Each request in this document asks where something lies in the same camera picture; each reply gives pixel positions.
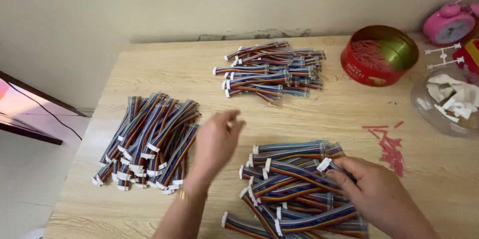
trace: pile of cables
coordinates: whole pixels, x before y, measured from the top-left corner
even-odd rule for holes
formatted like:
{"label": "pile of cables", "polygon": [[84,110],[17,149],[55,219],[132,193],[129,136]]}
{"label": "pile of cables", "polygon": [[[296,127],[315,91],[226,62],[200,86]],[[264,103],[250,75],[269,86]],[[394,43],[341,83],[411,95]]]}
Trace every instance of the pile of cables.
{"label": "pile of cables", "polygon": [[234,59],[230,67],[214,67],[213,75],[224,74],[221,88],[226,97],[252,93],[273,103],[283,94],[309,96],[309,89],[321,90],[318,76],[324,51],[292,49],[286,41],[253,47],[239,47],[225,55]]}
{"label": "pile of cables", "polygon": [[325,239],[325,231],[368,238],[367,222],[325,176],[328,169],[340,169],[332,159],[344,155],[338,143],[325,140],[255,145],[239,169],[239,178],[249,180],[239,197],[260,223],[226,212],[223,228],[256,239]]}
{"label": "pile of cables", "polygon": [[188,150],[198,130],[195,121],[201,116],[197,105],[163,93],[128,97],[126,113],[92,183],[102,186],[111,176],[123,191],[135,185],[174,193],[186,177]]}

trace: white wall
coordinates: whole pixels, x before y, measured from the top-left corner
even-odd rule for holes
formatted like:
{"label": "white wall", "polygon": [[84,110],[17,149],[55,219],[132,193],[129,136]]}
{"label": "white wall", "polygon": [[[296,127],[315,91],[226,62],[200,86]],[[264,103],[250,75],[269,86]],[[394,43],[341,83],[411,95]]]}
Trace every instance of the white wall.
{"label": "white wall", "polygon": [[128,42],[417,31],[445,1],[456,0],[0,0],[0,69],[95,107]]}

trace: black cable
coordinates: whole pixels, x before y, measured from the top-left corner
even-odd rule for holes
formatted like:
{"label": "black cable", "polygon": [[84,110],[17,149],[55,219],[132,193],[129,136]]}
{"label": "black cable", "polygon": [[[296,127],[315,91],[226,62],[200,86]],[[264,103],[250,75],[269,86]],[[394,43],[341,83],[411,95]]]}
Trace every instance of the black cable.
{"label": "black cable", "polygon": [[30,96],[28,96],[27,94],[25,94],[25,93],[23,93],[22,91],[16,89],[15,86],[13,86],[10,82],[7,82],[7,81],[5,81],[5,80],[3,80],[3,81],[4,81],[5,83],[7,83],[11,88],[13,88],[13,89],[14,89],[15,91],[17,91],[18,93],[20,93],[20,94],[26,96],[27,98],[29,98],[29,99],[35,101],[35,102],[36,102],[38,105],[40,105],[40,107],[42,107],[47,113],[51,114],[58,122],[60,122],[60,124],[64,125],[65,127],[69,128],[71,131],[73,131],[73,133],[75,133],[75,135],[80,139],[80,141],[83,140],[83,139],[80,137],[80,135],[78,135],[77,132],[75,132],[71,127],[69,127],[69,126],[63,124],[63,122],[60,121],[60,119],[58,119],[54,114],[52,114],[49,110],[47,110],[45,107],[43,107],[43,105],[41,105],[38,101],[32,99],[32,98],[31,98]]}

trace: wood grain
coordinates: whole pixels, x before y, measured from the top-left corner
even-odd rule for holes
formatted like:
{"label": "wood grain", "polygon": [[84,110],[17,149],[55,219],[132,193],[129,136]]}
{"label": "wood grain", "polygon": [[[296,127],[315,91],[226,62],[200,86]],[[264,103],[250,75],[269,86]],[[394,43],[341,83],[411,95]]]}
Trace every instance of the wood grain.
{"label": "wood grain", "polygon": [[[426,47],[424,39],[417,34],[412,37],[422,51]],[[322,92],[312,91],[309,98],[287,95],[276,105],[254,95],[226,98],[220,89],[223,77],[211,73],[214,66],[228,65],[223,59],[228,52],[263,40],[131,46],[119,56],[112,70],[44,238],[150,238],[174,197],[164,196],[157,189],[121,192],[114,185],[96,187],[91,177],[99,169],[97,161],[122,119],[126,98],[157,91],[197,101],[203,114],[200,123],[217,110],[231,108],[241,109],[241,117],[247,121],[235,156],[211,187],[201,239],[247,238],[222,229],[221,218],[224,211],[229,211],[253,219],[248,206],[238,199],[238,193],[247,185],[239,180],[238,168],[246,162],[252,145],[327,138],[340,142],[350,156],[381,163],[377,140],[361,126],[393,126],[401,120],[404,125],[392,130],[390,137],[403,139],[401,151],[408,169],[403,184],[442,238],[477,238],[477,143],[441,135],[419,118],[410,104],[410,91],[414,82],[426,75],[426,63],[440,58],[422,56],[397,84],[368,87],[351,80],[341,68],[339,56],[348,39],[288,39],[296,48],[325,50],[325,86]],[[372,226],[370,230],[373,239],[387,238]]]}

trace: human hand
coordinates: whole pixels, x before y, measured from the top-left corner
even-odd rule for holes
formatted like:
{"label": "human hand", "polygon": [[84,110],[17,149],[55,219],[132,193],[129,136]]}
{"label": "human hand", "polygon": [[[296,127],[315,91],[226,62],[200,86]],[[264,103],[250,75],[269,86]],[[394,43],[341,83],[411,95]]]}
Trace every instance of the human hand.
{"label": "human hand", "polygon": [[353,174],[357,184],[337,169],[326,175],[343,187],[344,195],[376,228],[393,239],[439,238],[392,171],[356,157],[341,157],[334,163]]}
{"label": "human hand", "polygon": [[243,120],[236,120],[239,113],[238,110],[216,113],[200,127],[196,133],[195,162],[187,178],[189,183],[200,184],[200,181],[201,185],[196,187],[207,189],[231,159],[246,124]]}

